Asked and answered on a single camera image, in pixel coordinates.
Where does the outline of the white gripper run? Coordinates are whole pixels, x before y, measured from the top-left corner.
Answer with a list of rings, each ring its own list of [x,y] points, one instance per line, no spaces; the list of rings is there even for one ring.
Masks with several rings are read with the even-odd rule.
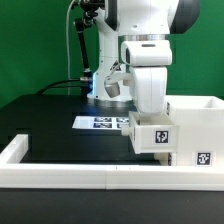
[[[134,105],[141,116],[159,116],[165,105],[167,68],[130,68],[134,85],[130,93]]]

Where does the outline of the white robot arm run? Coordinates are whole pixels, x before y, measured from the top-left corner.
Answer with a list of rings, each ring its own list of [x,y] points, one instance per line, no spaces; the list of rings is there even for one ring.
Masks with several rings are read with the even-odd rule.
[[[132,101],[143,116],[161,114],[172,64],[167,36],[192,27],[200,0],[105,0],[97,13],[99,67],[88,97],[103,104]]]

